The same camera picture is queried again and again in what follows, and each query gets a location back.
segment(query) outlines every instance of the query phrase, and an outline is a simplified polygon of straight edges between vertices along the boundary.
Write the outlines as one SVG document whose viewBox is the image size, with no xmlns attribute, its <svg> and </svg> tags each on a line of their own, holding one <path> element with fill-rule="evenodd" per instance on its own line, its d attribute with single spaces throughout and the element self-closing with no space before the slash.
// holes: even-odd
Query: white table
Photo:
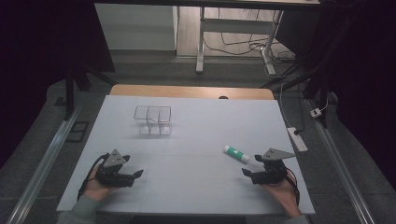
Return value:
<svg viewBox="0 0 396 224">
<path fill-rule="evenodd" d="M 171 135 L 139 134 L 134 120 L 138 105 L 172 107 Z M 222 149 L 230 145 L 248 154 L 248 164 Z M 254 161 L 269 147 L 293 152 L 274 100 L 217 100 L 107 96 L 57 210 L 70 210 L 94 161 L 116 148 L 131 159 L 121 174 L 144 169 L 131 188 L 113 191 L 99 211 L 153 215 L 282 214 L 272 196 L 241 168 L 261 171 Z M 300 209 L 315 213 L 295 158 L 284 160 L 296 175 Z"/>
</svg>

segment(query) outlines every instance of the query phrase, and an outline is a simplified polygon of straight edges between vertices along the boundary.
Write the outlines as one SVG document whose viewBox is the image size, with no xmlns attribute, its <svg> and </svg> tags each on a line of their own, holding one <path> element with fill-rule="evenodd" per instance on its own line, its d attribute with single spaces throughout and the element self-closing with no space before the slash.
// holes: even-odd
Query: power strip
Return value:
<svg viewBox="0 0 396 224">
<path fill-rule="evenodd" d="M 299 134 L 295 134 L 295 128 L 288 128 L 288 132 L 290 135 L 291 140 L 293 140 L 294 145 L 297 147 L 299 152 L 306 152 L 308 148 L 306 147 L 303 138 Z"/>
</svg>

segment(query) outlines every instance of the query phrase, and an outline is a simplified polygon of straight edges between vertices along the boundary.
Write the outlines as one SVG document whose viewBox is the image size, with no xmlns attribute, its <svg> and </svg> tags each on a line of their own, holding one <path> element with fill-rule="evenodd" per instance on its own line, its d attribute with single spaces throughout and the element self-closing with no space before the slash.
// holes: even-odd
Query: marker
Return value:
<svg viewBox="0 0 396 224">
<path fill-rule="evenodd" d="M 226 152 L 228 155 L 230 155 L 240 161 L 243 161 L 244 163 L 248 163 L 249 157 L 247 155 L 245 155 L 243 152 L 238 151 L 233 147 L 225 146 L 224 152 Z"/>
</svg>

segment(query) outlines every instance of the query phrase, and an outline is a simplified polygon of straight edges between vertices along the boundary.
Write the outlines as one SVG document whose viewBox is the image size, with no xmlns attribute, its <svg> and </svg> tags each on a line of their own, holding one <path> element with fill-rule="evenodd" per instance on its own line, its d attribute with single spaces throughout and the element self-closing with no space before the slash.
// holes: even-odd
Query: wrist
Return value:
<svg viewBox="0 0 396 224">
<path fill-rule="evenodd" d="M 109 190 L 105 189 L 86 189 L 83 195 L 97 201 L 101 202 L 109 193 Z"/>
<path fill-rule="evenodd" d="M 282 206 L 289 217 L 299 217 L 302 215 L 297 204 L 282 203 Z"/>
</svg>

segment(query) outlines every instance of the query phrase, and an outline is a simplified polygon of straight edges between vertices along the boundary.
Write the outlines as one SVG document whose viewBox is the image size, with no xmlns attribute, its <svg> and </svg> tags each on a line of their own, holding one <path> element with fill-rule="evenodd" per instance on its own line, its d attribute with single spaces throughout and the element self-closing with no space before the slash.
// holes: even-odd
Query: sleeve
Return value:
<svg viewBox="0 0 396 224">
<path fill-rule="evenodd" d="M 286 220 L 283 224 L 309 224 L 308 218 L 305 215 L 294 217 Z"/>
<path fill-rule="evenodd" d="M 94 224 L 98 206 L 99 202 L 81 195 L 71 211 L 59 214 L 57 224 Z"/>
</svg>

